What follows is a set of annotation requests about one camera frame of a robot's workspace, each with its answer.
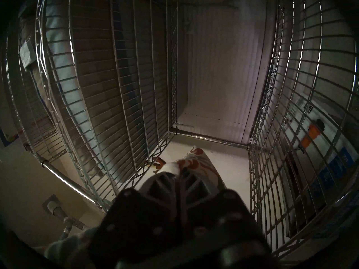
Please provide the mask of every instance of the floor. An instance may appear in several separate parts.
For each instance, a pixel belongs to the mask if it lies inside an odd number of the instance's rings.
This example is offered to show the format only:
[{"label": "floor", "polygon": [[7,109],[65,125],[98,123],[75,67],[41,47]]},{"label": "floor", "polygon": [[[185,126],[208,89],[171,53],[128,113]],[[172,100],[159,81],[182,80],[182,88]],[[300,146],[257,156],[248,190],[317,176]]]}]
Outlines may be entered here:
[{"label": "floor", "polygon": [[[161,158],[167,163],[176,161],[184,157],[195,145],[204,150],[223,179],[226,187],[235,190],[249,209],[249,164],[247,150],[178,135],[172,139],[163,151]],[[149,169],[136,186],[136,189],[139,189],[154,174],[153,171],[155,171],[154,168]]]}]

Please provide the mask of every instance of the wire shelf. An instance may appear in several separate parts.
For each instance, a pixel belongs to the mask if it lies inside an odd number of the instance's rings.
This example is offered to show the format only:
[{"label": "wire shelf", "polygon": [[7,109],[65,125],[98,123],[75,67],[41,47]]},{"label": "wire shelf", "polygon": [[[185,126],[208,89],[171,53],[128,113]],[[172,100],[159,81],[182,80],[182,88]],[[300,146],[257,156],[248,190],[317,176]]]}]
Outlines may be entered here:
[{"label": "wire shelf", "polygon": [[24,30],[25,26],[21,29],[19,25],[19,19],[10,23],[1,48],[1,71],[6,98],[21,142],[29,144],[33,152],[53,162],[66,153],[66,148],[41,103],[32,71],[23,67],[20,47],[30,36]]},{"label": "wire shelf", "polygon": [[276,24],[249,167],[251,213],[282,259],[355,180],[358,52],[331,0],[278,0]]},{"label": "wire shelf", "polygon": [[42,82],[99,206],[135,186],[169,134],[166,1],[39,0]]}]

